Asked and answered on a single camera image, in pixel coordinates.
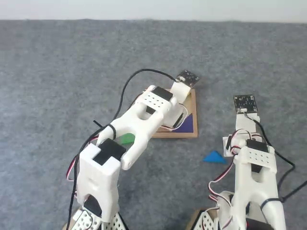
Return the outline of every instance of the gray carpet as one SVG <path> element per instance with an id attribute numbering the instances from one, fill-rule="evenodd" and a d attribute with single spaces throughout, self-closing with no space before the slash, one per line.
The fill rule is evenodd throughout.
<path id="1" fill-rule="evenodd" d="M 233 132 L 235 94 L 255 94 L 271 142 L 297 163 L 283 193 L 307 178 L 307 25 L 0 21 L 1 229 L 64 225 L 68 164 L 96 129 L 92 120 L 110 122 L 124 82 L 140 68 L 202 77 L 199 138 L 154 139 L 121 172 L 120 211 L 130 229 L 184 229 L 195 209 L 213 205 L 207 183 L 225 166 L 202 158 L 222 152 L 222 136 Z M 150 84 L 171 86 L 140 74 L 123 109 Z M 279 178 L 289 167 L 277 163 Z M 234 172 L 215 188 L 232 191 Z M 305 188 L 284 205 L 288 229 L 306 229 L 306 201 Z"/>

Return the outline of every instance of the blue triangle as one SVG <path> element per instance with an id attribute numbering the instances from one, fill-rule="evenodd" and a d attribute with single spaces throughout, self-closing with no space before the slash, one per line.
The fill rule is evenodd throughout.
<path id="1" fill-rule="evenodd" d="M 226 164 L 226 160 L 217 152 L 212 151 L 202 161 Z"/>

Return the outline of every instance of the green block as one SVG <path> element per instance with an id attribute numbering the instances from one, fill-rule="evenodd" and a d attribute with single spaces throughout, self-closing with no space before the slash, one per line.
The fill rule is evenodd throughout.
<path id="1" fill-rule="evenodd" d="M 122 145 L 133 143 L 134 139 L 135 139 L 135 136 L 132 133 L 127 133 L 119 138 L 120 143 Z"/>

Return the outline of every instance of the white wall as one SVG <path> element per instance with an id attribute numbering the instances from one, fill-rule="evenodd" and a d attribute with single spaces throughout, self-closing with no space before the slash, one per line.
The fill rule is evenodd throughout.
<path id="1" fill-rule="evenodd" d="M 0 19 L 307 23 L 307 0 L 0 0 Z"/>

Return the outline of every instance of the white robotic arm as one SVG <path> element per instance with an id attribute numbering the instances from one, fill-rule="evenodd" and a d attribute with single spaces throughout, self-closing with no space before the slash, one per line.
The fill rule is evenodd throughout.
<path id="1" fill-rule="evenodd" d="M 78 203 L 88 209 L 88 197 L 94 197 L 100 210 L 94 214 L 102 226 L 111 222 L 119 210 L 117 186 L 120 168 L 128 170 L 135 163 L 161 125 L 172 126 L 181 119 L 183 108 L 177 97 L 183 102 L 193 85 L 177 81 L 170 91 L 151 85 L 127 112 L 99 133 L 96 146 L 90 144 L 80 153 Z M 135 141 L 126 151 L 112 139 L 127 133 L 134 134 Z"/>
<path id="2" fill-rule="evenodd" d="M 234 100 L 236 131 L 223 138 L 224 156 L 232 157 L 232 163 L 208 186 L 214 195 L 212 199 L 216 199 L 213 229 L 285 230 L 283 205 L 277 192 L 275 150 L 257 133 L 254 120 L 259 122 L 260 118 L 254 96 L 235 96 Z M 213 192 L 211 184 L 220 181 L 233 164 L 236 165 L 235 192 Z"/>

